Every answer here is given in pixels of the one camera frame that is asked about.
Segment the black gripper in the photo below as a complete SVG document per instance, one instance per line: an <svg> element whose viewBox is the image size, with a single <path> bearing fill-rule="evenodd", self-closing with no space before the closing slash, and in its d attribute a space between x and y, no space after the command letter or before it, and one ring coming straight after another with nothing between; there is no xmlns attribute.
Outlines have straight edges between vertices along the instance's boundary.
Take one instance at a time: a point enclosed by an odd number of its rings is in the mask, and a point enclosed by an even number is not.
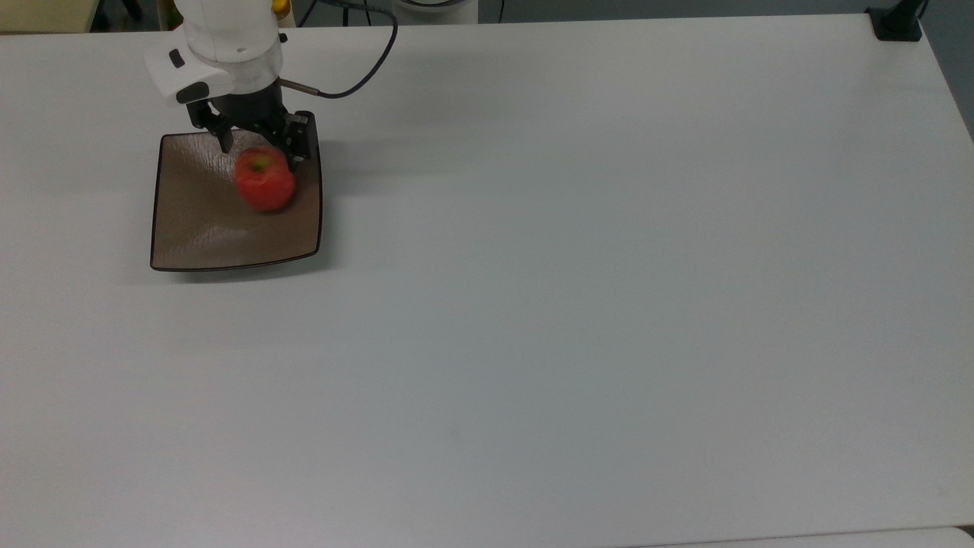
<svg viewBox="0 0 974 548"><path fill-rule="evenodd" d="M317 151L316 118L310 111L289 113L283 105L282 87L273 82L248 94L226 94L187 104L190 122L216 138L221 151L229 154L234 145L234 127L267 132L266 139L288 162L289 170L311 159Z"/></svg>

